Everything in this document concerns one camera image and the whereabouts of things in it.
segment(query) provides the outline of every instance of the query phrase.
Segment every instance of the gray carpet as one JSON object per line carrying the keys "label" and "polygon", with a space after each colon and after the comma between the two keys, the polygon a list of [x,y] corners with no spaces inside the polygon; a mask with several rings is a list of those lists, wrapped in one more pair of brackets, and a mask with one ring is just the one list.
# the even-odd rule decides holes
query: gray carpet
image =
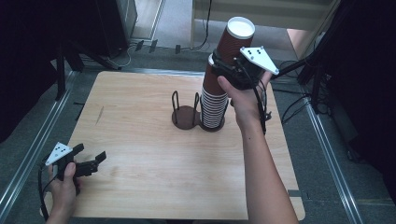
{"label": "gray carpet", "polygon": [[[182,71],[204,71],[208,53],[182,51],[175,54],[173,49],[156,49],[149,53],[148,47],[134,52],[131,63],[123,71],[133,68],[151,68]],[[127,63],[128,57],[122,54],[115,59],[117,63]],[[64,111],[56,122],[39,158],[49,153],[56,142],[67,143],[76,125],[76,117],[81,105],[88,97],[96,75],[105,70],[97,63],[85,61],[84,71],[77,76],[74,88],[66,102]],[[295,78],[282,77],[272,82],[276,90],[299,91]],[[45,117],[50,111],[56,96],[56,86],[51,87],[39,100],[36,106],[26,115],[7,141],[0,144],[0,190],[4,190],[10,178],[18,169],[23,154],[35,139]],[[280,115],[286,108],[300,97],[299,94],[275,91],[276,103]],[[297,104],[294,111],[303,101]],[[363,220],[366,223],[396,223],[396,208],[382,182],[382,177],[369,164],[357,164],[347,158],[347,146],[339,135],[332,118],[321,116],[327,135],[332,142],[334,153],[343,169],[346,180],[352,189]],[[291,160],[300,190],[306,217],[301,223],[348,223],[347,213],[329,167],[324,159],[323,151],[318,142],[312,123],[306,110],[297,114],[284,125],[284,131],[290,149]],[[6,223],[43,223],[39,215],[39,200],[36,190],[36,168],[21,190],[14,203]],[[160,220],[135,220],[113,218],[72,218],[71,223],[162,223]]]}

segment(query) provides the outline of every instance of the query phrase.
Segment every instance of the stack of cups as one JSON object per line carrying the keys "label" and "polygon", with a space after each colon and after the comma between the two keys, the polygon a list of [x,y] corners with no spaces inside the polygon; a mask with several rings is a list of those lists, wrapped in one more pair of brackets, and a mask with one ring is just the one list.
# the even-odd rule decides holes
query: stack of cups
{"label": "stack of cups", "polygon": [[[221,59],[233,65],[233,58],[240,55],[242,47],[249,48],[255,32],[254,24],[243,17],[231,18],[221,36],[218,52]],[[218,75],[212,71],[212,55],[206,65],[201,96],[201,123],[207,129],[221,128],[221,122],[228,104],[227,93],[218,83]]]}

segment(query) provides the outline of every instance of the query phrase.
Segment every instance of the brown round base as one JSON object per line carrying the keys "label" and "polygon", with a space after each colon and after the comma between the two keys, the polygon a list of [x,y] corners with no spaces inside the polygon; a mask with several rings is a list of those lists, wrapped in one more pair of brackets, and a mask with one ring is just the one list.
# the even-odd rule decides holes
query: brown round base
{"label": "brown round base", "polygon": [[220,126],[217,127],[217,128],[207,128],[206,126],[204,126],[204,124],[203,124],[201,121],[199,122],[199,126],[200,126],[203,130],[205,130],[205,131],[207,131],[207,132],[214,133],[214,132],[217,132],[218,130],[220,130],[220,129],[224,126],[224,122],[225,122],[225,118],[223,118],[223,119],[221,120]]}
{"label": "brown round base", "polygon": [[172,113],[172,122],[177,126],[179,129],[188,130],[192,129],[196,125],[201,125],[200,120],[200,113],[195,110],[195,118],[192,116],[194,115],[194,108],[191,106],[183,105],[176,110],[176,117],[175,112]]}

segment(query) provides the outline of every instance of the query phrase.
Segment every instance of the wooden tabletop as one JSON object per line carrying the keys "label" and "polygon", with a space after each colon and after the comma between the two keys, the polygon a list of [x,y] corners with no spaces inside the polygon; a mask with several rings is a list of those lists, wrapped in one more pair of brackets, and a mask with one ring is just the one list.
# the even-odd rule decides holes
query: wooden tabletop
{"label": "wooden tabletop", "polygon": [[[242,138],[233,108],[224,127],[183,131],[171,120],[172,93],[193,106],[203,77],[102,72],[68,145],[83,143],[76,159],[102,151],[99,171],[82,177],[75,217],[247,219]],[[267,142],[289,190],[298,190],[276,102],[268,86]],[[290,197],[299,219],[300,197]],[[51,208],[50,194],[46,202]]]}

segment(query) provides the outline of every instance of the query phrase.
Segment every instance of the white mounting plate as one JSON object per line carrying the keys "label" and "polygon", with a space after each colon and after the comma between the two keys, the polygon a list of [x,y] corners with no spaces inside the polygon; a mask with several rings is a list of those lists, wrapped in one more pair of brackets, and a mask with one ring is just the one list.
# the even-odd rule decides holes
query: white mounting plate
{"label": "white mounting plate", "polygon": [[69,154],[73,151],[73,148],[68,147],[62,143],[57,143],[56,146],[53,148],[52,152],[49,155],[49,158],[46,161],[46,165],[51,165],[60,158],[64,157],[65,155]]}
{"label": "white mounting plate", "polygon": [[279,69],[276,68],[270,56],[268,56],[264,47],[260,48],[245,48],[242,47],[239,51],[251,62],[257,66],[270,71],[272,74],[279,74]]}

